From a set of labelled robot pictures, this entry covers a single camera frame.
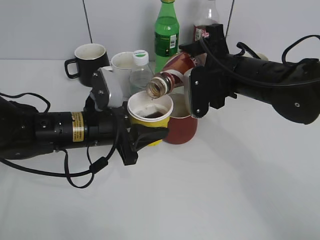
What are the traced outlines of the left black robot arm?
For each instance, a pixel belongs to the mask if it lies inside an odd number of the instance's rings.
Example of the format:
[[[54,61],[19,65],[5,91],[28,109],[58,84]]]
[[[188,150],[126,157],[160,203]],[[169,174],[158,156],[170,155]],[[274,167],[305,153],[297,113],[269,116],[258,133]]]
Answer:
[[[115,144],[126,166],[138,151],[167,137],[167,127],[131,123],[122,106],[104,111],[38,112],[27,104],[0,99],[0,156],[24,160],[62,149]]]

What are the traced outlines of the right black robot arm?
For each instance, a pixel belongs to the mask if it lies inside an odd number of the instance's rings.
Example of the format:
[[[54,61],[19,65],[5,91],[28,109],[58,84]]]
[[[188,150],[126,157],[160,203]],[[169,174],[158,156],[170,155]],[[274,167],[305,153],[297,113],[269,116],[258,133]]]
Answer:
[[[238,95],[269,104],[283,118],[298,124],[313,123],[320,115],[320,60],[303,58],[281,62],[264,60],[248,45],[238,42],[239,53],[228,49],[222,24],[206,27],[208,37],[181,44],[193,57],[205,54],[205,64],[186,74],[187,105],[192,117],[220,109],[228,97]]]

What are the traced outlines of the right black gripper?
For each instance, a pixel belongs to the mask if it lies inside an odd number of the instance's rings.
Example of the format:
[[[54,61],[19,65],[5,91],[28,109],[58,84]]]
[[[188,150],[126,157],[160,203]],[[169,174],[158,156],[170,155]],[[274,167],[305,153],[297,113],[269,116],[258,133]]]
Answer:
[[[220,109],[225,106],[226,98],[236,96],[231,91],[231,80],[227,74],[226,57],[229,49],[224,34],[224,26],[214,23],[206,26],[208,37],[201,37],[199,40],[180,44],[181,52],[187,52],[193,57],[200,54],[206,55],[204,66],[210,75],[211,90],[209,108]]]

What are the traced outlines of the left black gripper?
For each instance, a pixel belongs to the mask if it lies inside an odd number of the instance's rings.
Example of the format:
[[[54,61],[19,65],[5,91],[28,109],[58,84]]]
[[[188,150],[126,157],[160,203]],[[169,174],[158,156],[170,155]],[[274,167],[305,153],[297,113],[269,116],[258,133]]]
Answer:
[[[116,141],[116,149],[125,166],[135,165],[138,153],[144,147],[158,141],[162,141],[169,134],[167,127],[132,126],[132,137],[128,132],[131,127],[128,102],[124,101],[121,107],[112,108],[114,117],[113,127]]]

